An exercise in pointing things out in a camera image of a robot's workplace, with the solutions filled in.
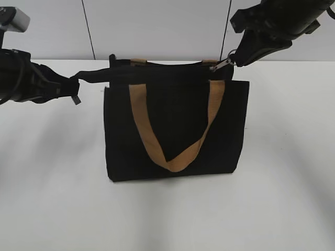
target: black tote bag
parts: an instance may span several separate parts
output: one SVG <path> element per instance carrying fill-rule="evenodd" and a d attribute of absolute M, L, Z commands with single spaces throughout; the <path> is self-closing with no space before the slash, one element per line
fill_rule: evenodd
<path fill-rule="evenodd" d="M 249 82 L 232 81 L 232 65 L 213 73 L 217 63 L 159 65 L 110 57 L 104 125 L 112 181 L 234 172 Z"/>

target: black robotic arm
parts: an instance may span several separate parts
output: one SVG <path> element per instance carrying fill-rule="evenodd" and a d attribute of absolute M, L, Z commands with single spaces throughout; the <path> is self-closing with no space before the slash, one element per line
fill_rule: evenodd
<path fill-rule="evenodd" d="M 246 66 L 266 55 L 291 47 L 292 40 L 303 34 L 311 34 L 320 26 L 317 18 L 326 10 L 335 19 L 330 9 L 334 2 L 262 0 L 256 6 L 238 10 L 231 24 L 235 32 L 244 32 L 242 41 L 234 54 L 209 70 L 215 71 L 228 63 L 235 63 L 238 67 Z M 45 65 L 31 63 L 28 52 L 2 49 L 5 31 L 24 32 L 29 21 L 30 18 L 18 8 L 0 7 L 0 105 L 9 100 L 44 103 L 60 97 L 72 97 L 75 104 L 79 104 L 78 74 L 66 78 Z M 125 75 L 124 72 L 110 69 L 85 72 L 85 75 L 99 80 L 102 72 L 105 75 L 108 72 L 113 77 Z"/>

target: white table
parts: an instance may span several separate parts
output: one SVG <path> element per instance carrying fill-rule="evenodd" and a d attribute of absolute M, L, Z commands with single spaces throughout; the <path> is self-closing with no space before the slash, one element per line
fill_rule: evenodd
<path fill-rule="evenodd" d="M 72 76 L 107 61 L 37 61 Z M 105 84 L 0 107 L 0 250 L 335 250 L 335 63 L 260 62 L 233 175 L 113 184 Z"/>

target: tan strap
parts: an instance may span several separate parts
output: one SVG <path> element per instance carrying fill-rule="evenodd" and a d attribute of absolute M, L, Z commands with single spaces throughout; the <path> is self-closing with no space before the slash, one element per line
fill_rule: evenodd
<path fill-rule="evenodd" d="M 203 136 L 180 155 L 171 161 L 166 161 L 162 147 L 156 138 L 149 120 L 147 109 L 147 87 L 146 84 L 129 85 L 130 102 L 135 124 L 142 138 L 144 147 L 151 160 L 157 165 L 172 172 L 179 172 L 185 169 L 197 156 L 206 138 L 207 132 L 214 121 L 220 108 L 225 92 L 224 81 L 210 81 L 208 98 L 208 126 Z"/>
<path fill-rule="evenodd" d="M 146 59 L 131 59 L 130 60 L 130 65 L 131 66 L 144 65 L 146 63 L 147 63 Z"/>
<path fill-rule="evenodd" d="M 202 60 L 202 64 L 216 65 L 218 63 L 215 59 L 204 59 Z"/>

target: camera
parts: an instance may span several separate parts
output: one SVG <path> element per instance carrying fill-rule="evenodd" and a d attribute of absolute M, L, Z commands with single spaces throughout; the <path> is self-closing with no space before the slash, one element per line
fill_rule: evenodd
<path fill-rule="evenodd" d="M 16 7 L 0 7 L 0 31 L 25 32 L 30 17 Z"/>

